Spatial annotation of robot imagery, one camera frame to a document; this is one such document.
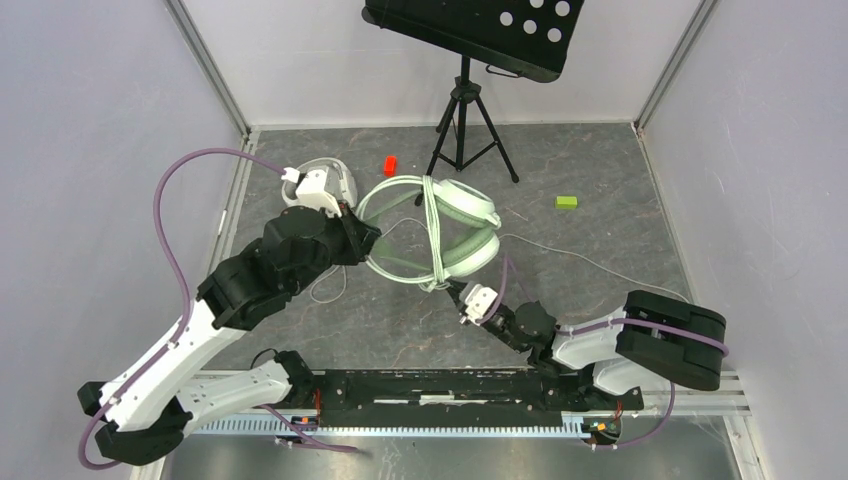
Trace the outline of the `green headphones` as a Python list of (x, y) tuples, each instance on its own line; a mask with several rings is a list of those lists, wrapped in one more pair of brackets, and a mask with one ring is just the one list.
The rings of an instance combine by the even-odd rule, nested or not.
[(502, 226), (494, 201), (453, 179), (400, 175), (377, 184), (355, 209), (357, 217), (375, 226), (379, 218), (401, 204), (420, 198), (429, 260), (416, 262), (378, 241), (366, 265), (379, 276), (424, 291), (443, 290), (449, 280), (465, 278), (498, 254)]

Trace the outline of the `white grey headphones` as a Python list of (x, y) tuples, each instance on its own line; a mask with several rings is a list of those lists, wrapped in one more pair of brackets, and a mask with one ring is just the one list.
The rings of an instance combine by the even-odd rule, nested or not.
[(309, 170), (321, 167), (329, 167), (339, 175), (345, 198), (341, 203), (345, 203), (350, 208), (355, 207), (358, 203), (358, 191), (353, 174), (344, 162), (331, 157), (315, 158), (298, 167), (287, 167), (284, 169), (284, 173), (281, 176), (281, 180), (283, 181), (281, 195), (286, 205), (289, 207), (299, 206), (294, 198), (296, 187)]

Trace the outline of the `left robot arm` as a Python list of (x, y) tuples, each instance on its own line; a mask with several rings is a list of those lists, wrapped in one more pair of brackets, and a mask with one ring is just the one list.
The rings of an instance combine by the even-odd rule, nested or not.
[(261, 237), (218, 264), (189, 311), (129, 369), (112, 381), (84, 384), (78, 398), (92, 420), (78, 446), (81, 463), (92, 470), (143, 466), (229, 415), (281, 401), (306, 405), (314, 381), (293, 351), (240, 374), (188, 382), (325, 271), (367, 259), (380, 230), (347, 205), (341, 210), (329, 217), (307, 207), (285, 209), (266, 223)]

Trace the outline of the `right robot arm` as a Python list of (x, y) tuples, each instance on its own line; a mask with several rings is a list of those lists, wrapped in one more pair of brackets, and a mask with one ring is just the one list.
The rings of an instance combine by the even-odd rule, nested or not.
[(645, 290), (595, 320), (562, 325), (538, 301), (507, 307), (493, 289), (452, 281), (448, 294), (463, 324), (482, 328), (539, 372), (585, 370), (580, 400), (602, 408), (635, 387), (673, 383), (699, 391), (720, 386), (727, 322), (719, 313)]

